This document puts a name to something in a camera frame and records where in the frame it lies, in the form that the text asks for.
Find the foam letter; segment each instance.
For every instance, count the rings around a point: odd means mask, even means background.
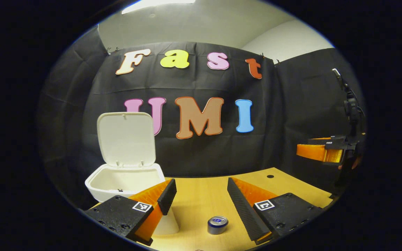
[[[258,73],[258,68],[260,68],[260,64],[257,63],[255,59],[246,59],[246,63],[249,64],[249,72],[256,79],[261,79],[262,75]]]
[[[176,134],[179,139],[191,138],[190,123],[196,134],[202,134],[207,123],[206,135],[218,135],[223,132],[221,128],[221,106],[224,99],[213,97],[207,101],[203,112],[199,109],[192,97],[179,97],[174,101],[180,108],[180,130]]]
[[[125,73],[130,73],[133,71],[133,67],[131,65],[134,63],[134,65],[139,65],[140,62],[142,61],[143,55],[148,56],[150,55],[151,51],[150,49],[145,49],[145,50],[140,50],[140,51],[131,51],[125,53],[125,59],[123,60],[122,64],[120,65],[120,68],[116,71],[116,75],[121,75]]]
[[[207,55],[207,66],[212,70],[226,70],[229,68],[228,56],[224,53],[212,52]]]
[[[162,106],[166,99],[161,97],[150,98],[148,103],[151,105],[151,116],[153,118],[153,129],[155,135],[161,131],[162,127]]]
[[[163,67],[176,67],[185,68],[188,67],[187,62],[188,52],[183,50],[172,50],[165,53],[165,57],[161,60],[161,65]]]
[[[254,130],[254,127],[251,125],[251,106],[252,101],[247,99],[239,99],[235,101],[235,104],[238,106],[238,114],[239,114],[239,124],[237,132],[239,133],[248,133]]]
[[[142,103],[143,101],[141,99],[129,99],[125,101],[124,106],[126,107],[127,112],[137,113]]]

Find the table surface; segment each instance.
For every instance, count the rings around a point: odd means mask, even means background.
[[[177,193],[172,208],[180,231],[173,235],[153,235],[150,248],[160,251],[243,251],[255,248],[229,196],[228,178],[266,189],[276,195],[291,192],[307,202],[324,208],[332,202],[331,193],[311,186],[276,168],[240,175],[209,178],[175,178]],[[225,232],[211,235],[207,221],[225,216],[229,224]]]

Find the black fabric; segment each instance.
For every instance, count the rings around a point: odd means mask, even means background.
[[[91,195],[83,189],[81,150],[83,110],[92,80],[107,53],[97,27],[88,30],[59,58],[46,79],[38,102],[40,155],[52,182],[70,201],[81,205]]]
[[[116,75],[124,54],[150,49],[131,73]],[[189,53],[190,65],[185,69],[165,68],[160,64],[169,50]],[[227,70],[212,70],[207,66],[207,54],[222,52],[228,56]],[[249,73],[248,58],[261,65],[262,79]],[[128,99],[143,100],[141,112],[151,114],[148,100],[164,97],[161,132],[155,137],[156,163],[165,176],[201,177],[248,173],[278,166],[280,162],[282,110],[280,84],[275,78],[274,63],[261,55],[205,43],[154,43],[120,50],[108,56],[100,67],[86,103],[83,116],[82,165],[90,175],[105,162],[97,140],[97,118],[102,113],[124,112]],[[174,103],[178,97],[193,97],[201,110],[211,97],[224,99],[219,135],[177,139],[180,129],[180,108]],[[254,130],[239,133],[238,107],[235,101],[252,101],[251,121]]]
[[[132,73],[116,75],[124,54],[150,49]],[[160,61],[169,50],[189,53],[185,69],[165,68]],[[207,54],[228,56],[227,70],[207,66]],[[261,65],[262,79],[249,73],[248,58]],[[84,181],[104,164],[97,139],[102,113],[126,111],[124,102],[142,99],[141,112],[151,114],[148,100],[164,97],[162,127],[155,137],[156,163],[165,176],[207,177],[249,173],[270,167],[329,192],[340,171],[296,155],[308,138],[347,134],[345,93],[331,69],[337,68],[364,108],[359,83],[336,49],[324,49],[285,60],[271,59],[227,46],[205,43],[154,43],[121,49],[110,55],[94,28],[59,59],[40,97],[38,123],[41,154],[56,186],[80,208],[96,202]],[[224,99],[219,135],[177,139],[178,97],[193,97],[202,110],[208,99]],[[239,133],[238,99],[252,101],[254,130]]]
[[[276,64],[284,103],[282,159],[277,168],[329,192],[337,191],[334,181],[340,170],[297,156],[296,150],[297,144],[306,143],[306,139],[350,132],[343,107],[345,92],[341,90],[333,68],[347,81],[359,105],[366,111],[359,82],[337,49],[313,51]]]

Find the white plastic container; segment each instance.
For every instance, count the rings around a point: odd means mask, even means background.
[[[165,181],[160,165],[155,163],[153,119],[148,113],[104,113],[97,120],[97,136],[105,164],[86,179],[85,185],[99,202],[116,195],[130,197]],[[154,234],[178,231],[170,208]]]

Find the open lid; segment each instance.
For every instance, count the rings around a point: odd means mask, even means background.
[[[148,113],[103,113],[97,120],[97,136],[110,166],[151,166],[156,160],[153,119]]]

